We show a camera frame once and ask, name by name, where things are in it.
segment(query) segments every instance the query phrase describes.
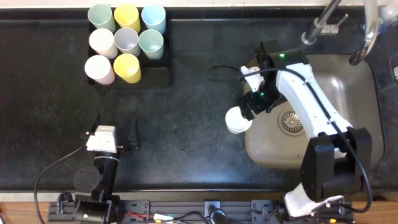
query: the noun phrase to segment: faucet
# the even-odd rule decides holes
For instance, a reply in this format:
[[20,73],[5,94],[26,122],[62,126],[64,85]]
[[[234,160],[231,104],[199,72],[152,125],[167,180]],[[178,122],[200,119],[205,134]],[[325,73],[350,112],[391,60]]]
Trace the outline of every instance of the faucet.
[[[344,17],[337,25],[326,24],[330,15],[340,4],[341,0],[332,0],[325,10],[322,12],[321,16],[316,18],[311,25],[308,32],[302,34],[302,40],[304,44],[312,45],[317,41],[318,35],[335,35],[338,33],[338,26],[348,17]],[[366,30],[364,41],[361,48],[357,50],[350,58],[349,63],[351,65],[357,65],[361,62],[368,53],[371,51],[376,37],[379,31],[379,14],[377,11],[377,1],[376,0],[364,0],[365,17],[366,17]]]

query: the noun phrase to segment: sink basin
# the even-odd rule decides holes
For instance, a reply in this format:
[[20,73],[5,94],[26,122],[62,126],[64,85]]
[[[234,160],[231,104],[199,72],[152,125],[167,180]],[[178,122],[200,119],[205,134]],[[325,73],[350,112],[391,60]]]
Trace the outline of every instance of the sink basin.
[[[372,68],[364,61],[351,66],[349,55],[307,57],[318,84],[340,115],[354,128],[365,127],[370,132],[371,166],[377,166],[384,154],[384,140]],[[255,117],[245,134],[250,158],[266,168],[299,168],[308,141],[290,103]]]

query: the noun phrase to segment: white cup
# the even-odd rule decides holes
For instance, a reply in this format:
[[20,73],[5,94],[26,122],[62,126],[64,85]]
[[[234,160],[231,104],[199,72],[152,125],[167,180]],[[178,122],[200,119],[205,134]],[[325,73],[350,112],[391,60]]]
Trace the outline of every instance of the white cup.
[[90,57],[85,65],[86,74],[102,85],[109,85],[114,81],[114,72],[111,62],[102,55]]
[[114,37],[108,29],[94,30],[88,40],[90,47],[100,55],[108,59],[115,58],[118,55],[118,48],[114,44]]
[[105,4],[96,4],[88,10],[88,20],[94,24],[97,29],[105,28],[114,32],[116,24],[112,16],[112,9]]
[[163,36],[156,30],[145,30],[139,36],[139,46],[149,59],[161,59],[164,45]]
[[247,131],[252,121],[242,117],[241,109],[238,106],[232,107],[225,115],[225,123],[228,131],[232,134],[239,134]]
[[134,29],[129,27],[116,31],[114,34],[114,44],[124,54],[132,54],[138,57],[141,52],[138,45],[138,34]]
[[157,30],[161,34],[166,31],[166,10],[162,6],[146,6],[141,17],[148,29]]

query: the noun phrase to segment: faucet base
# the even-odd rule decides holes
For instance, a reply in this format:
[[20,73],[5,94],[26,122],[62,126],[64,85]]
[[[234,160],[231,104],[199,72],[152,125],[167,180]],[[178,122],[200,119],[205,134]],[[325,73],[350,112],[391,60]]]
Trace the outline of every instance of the faucet base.
[[301,35],[301,40],[303,41],[303,43],[304,44],[307,44],[307,45],[313,45],[313,44],[315,44],[315,42],[317,41],[317,39],[315,38],[315,40],[313,40],[313,41],[309,41],[309,40],[307,40],[306,38],[305,38],[305,34],[306,34],[307,32],[304,32],[302,35]]

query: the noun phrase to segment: black tray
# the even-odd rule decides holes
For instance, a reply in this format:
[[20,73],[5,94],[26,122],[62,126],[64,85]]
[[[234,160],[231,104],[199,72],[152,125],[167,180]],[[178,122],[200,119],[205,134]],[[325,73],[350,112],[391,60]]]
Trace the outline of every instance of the black tray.
[[[141,18],[141,11],[139,9],[140,15],[140,23],[141,30],[138,35],[140,35],[143,31],[147,30],[144,21]],[[116,23],[116,31],[121,27]],[[115,80],[110,85],[102,85],[98,82],[94,81],[92,78],[87,77],[87,82],[90,85],[101,87],[101,88],[165,88],[170,85],[171,80],[171,55],[170,55],[170,41],[169,41],[169,20],[166,20],[166,31],[162,34],[164,40],[164,53],[161,59],[149,59],[147,55],[141,50],[141,53],[138,56],[139,66],[141,68],[141,79],[137,83],[128,83],[124,81],[121,77],[119,77],[115,72]],[[90,23],[89,32],[92,33],[96,27]],[[98,53],[93,50],[90,45],[88,46],[88,57],[97,55]],[[110,59],[111,65],[113,67],[113,62],[116,59]]]

